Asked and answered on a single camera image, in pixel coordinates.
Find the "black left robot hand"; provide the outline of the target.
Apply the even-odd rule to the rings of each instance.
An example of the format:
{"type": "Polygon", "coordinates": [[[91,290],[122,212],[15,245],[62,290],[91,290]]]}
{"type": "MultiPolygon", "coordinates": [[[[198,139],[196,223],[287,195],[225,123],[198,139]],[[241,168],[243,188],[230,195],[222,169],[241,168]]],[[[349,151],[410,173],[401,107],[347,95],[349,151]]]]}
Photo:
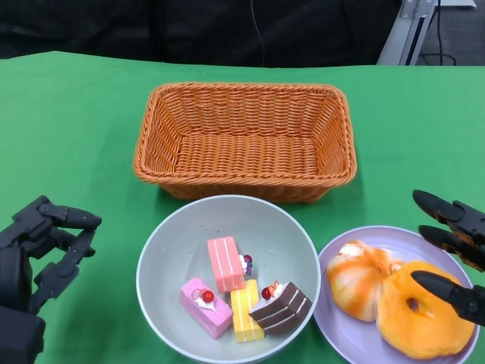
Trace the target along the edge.
{"type": "Polygon", "coordinates": [[[1,305],[36,315],[74,281],[81,260],[94,256],[91,242],[102,218],[40,196],[12,219],[1,232],[1,305]],[[64,252],[62,259],[33,277],[30,259],[54,249],[64,252]]]}

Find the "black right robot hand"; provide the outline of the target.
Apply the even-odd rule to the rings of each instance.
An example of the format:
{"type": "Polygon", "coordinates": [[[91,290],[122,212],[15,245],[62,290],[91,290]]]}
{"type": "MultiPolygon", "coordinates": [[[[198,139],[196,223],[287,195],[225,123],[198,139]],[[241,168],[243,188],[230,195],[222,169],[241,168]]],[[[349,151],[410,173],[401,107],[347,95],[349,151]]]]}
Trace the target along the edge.
{"type": "MultiPolygon", "coordinates": [[[[431,193],[414,190],[413,200],[418,207],[448,231],[421,225],[420,235],[435,247],[458,256],[463,263],[484,271],[484,213],[458,200],[447,202],[431,193]]],[[[458,316],[484,326],[484,287],[465,288],[435,273],[419,268],[412,278],[429,293],[450,304],[458,316]]]]}

